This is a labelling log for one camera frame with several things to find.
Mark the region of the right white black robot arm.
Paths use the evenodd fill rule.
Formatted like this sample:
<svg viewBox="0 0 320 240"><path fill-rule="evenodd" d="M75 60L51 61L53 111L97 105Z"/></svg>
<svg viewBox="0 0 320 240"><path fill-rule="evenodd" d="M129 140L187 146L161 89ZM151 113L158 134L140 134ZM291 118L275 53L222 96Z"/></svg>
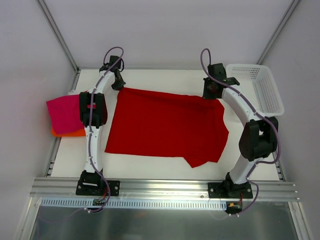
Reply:
<svg viewBox="0 0 320 240"><path fill-rule="evenodd" d="M243 131L238 143L240 156L233 169L217 186L209 188L209 194L221 198L252 198L249 177L257 164L276 151L278 146L278 120L261 115L244 95L240 82L227 77L222 63L209 64L204 70L203 98L222 99L239 118Z"/></svg>

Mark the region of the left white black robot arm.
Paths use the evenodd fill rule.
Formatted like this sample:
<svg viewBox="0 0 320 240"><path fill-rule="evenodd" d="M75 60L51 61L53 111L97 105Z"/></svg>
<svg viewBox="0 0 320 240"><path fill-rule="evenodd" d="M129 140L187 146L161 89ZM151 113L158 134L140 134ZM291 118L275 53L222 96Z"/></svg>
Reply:
<svg viewBox="0 0 320 240"><path fill-rule="evenodd" d="M121 76L123 59L112 55L109 62L99 69L97 82L87 91L79 94L79 115L85 130L86 160L77 183L78 196L98 196L108 192L101 160L101 139L108 120L104 92L108 89L120 91L126 84Z"/></svg>

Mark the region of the red t shirt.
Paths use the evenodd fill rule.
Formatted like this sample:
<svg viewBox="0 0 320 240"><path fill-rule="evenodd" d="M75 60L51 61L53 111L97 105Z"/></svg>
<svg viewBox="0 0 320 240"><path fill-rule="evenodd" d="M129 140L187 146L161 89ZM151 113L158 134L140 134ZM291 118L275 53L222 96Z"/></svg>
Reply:
<svg viewBox="0 0 320 240"><path fill-rule="evenodd" d="M191 168L217 163L229 136L224 112L217 99L124 88L117 95L105 152L180 157Z"/></svg>

